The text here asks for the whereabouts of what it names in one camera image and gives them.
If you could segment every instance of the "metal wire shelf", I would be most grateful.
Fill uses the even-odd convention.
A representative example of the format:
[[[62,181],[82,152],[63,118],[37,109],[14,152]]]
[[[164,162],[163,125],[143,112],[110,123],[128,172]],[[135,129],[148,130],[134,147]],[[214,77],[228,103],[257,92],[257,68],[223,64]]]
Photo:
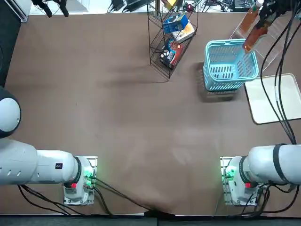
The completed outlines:
[[[200,10],[199,8],[199,1],[195,0],[193,1],[191,5],[193,6],[193,11],[187,11],[186,7],[184,5],[179,6],[178,1],[174,3],[174,5],[171,7],[170,10],[168,10],[162,3],[162,1],[152,1],[147,5],[148,10],[148,28],[149,28],[149,51],[150,51],[150,65],[153,66],[159,73],[161,73],[165,78],[170,80],[170,77],[174,70],[176,69],[178,63],[180,62],[182,56],[186,52],[192,38],[195,36],[197,29],[198,29],[198,12]],[[185,39],[184,41],[180,42],[181,45],[181,53],[173,66],[173,68],[170,68],[163,64],[160,61],[160,55],[164,52],[164,47],[166,45],[167,41],[171,42],[171,45],[174,43],[178,44],[175,40],[177,39],[179,33],[177,36],[174,36],[172,33],[164,33],[163,30],[163,22],[171,17],[178,14],[185,13],[187,19],[189,20],[190,24],[192,25],[194,32],[189,36],[189,38]],[[190,16],[192,14],[196,14],[194,18],[196,18],[196,21],[191,21]],[[152,24],[155,24],[155,28],[157,27],[158,33],[156,34],[155,38],[151,39],[150,37],[150,21]]]

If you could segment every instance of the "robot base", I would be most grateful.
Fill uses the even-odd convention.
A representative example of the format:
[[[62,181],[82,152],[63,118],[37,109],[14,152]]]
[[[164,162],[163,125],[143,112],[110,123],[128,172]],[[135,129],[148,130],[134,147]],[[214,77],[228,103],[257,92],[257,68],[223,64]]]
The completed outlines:
[[[81,175],[76,188],[66,188],[64,190],[65,205],[92,205],[94,203],[95,180],[87,178],[96,177],[97,156],[77,156],[81,162]]]
[[[246,188],[239,174],[240,159],[241,156],[220,158],[225,204],[245,206],[250,196],[254,193],[248,206],[255,206],[258,186]]]

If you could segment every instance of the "cardboard box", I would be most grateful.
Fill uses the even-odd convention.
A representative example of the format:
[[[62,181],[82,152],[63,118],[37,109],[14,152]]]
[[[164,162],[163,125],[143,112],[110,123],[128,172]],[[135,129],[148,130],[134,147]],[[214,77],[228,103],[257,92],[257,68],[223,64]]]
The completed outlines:
[[[177,14],[171,16],[163,22],[164,33],[171,33],[183,30],[188,23],[188,19],[185,14]]]
[[[174,69],[174,66],[179,61],[183,51],[182,44],[170,39],[166,42],[166,45],[163,46],[162,49],[163,53],[159,56],[161,63],[169,67],[171,70]]]
[[[194,34],[194,28],[190,22],[185,26],[185,28],[178,32],[173,32],[175,40],[179,43],[187,40]]]
[[[171,10],[171,8],[174,6],[175,2],[177,0],[162,0],[163,4],[165,5],[165,7],[168,9],[168,10]]]

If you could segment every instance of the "white floor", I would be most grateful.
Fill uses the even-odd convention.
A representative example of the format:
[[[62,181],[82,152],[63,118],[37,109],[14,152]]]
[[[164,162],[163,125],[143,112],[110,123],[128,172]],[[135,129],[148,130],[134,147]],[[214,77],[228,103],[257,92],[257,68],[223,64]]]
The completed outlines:
[[[202,5],[204,2],[205,0],[200,0],[200,5]],[[55,2],[49,1],[47,4],[53,14],[62,15],[61,10],[59,10],[59,7]],[[107,13],[110,4],[111,4],[111,0],[67,0],[66,7],[70,15],[104,14]],[[208,12],[220,12],[220,11],[221,11],[220,6],[211,6],[210,9],[208,10]],[[135,10],[134,12],[147,12],[147,8],[146,6],[144,6]],[[30,15],[45,15],[45,13],[43,10],[40,10],[37,6],[32,5]]]

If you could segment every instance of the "wire rack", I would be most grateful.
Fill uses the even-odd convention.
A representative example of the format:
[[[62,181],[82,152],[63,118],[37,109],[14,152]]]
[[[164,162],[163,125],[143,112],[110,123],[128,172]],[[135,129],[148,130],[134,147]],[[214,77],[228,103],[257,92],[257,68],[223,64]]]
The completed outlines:
[[[175,71],[198,29],[198,12],[200,11],[200,1],[190,0],[183,1],[182,4],[180,3],[182,3],[182,1],[177,0],[170,9],[167,9],[160,0],[152,1],[147,5],[150,65],[154,67],[161,75],[163,75],[163,77],[168,79],[168,81],[170,80],[172,73]],[[187,11],[185,3],[189,3],[194,10]],[[164,33],[163,22],[171,16],[184,13],[192,25],[194,32],[184,41],[176,41],[179,32],[176,36],[174,36],[172,33]],[[196,14],[196,16],[193,17],[193,21],[190,20],[192,14]],[[154,33],[156,33],[155,37],[151,38],[151,34]],[[171,46],[174,44],[180,44],[182,48],[176,64],[172,68],[166,66],[160,61],[160,55],[163,54],[167,42],[170,42]]]

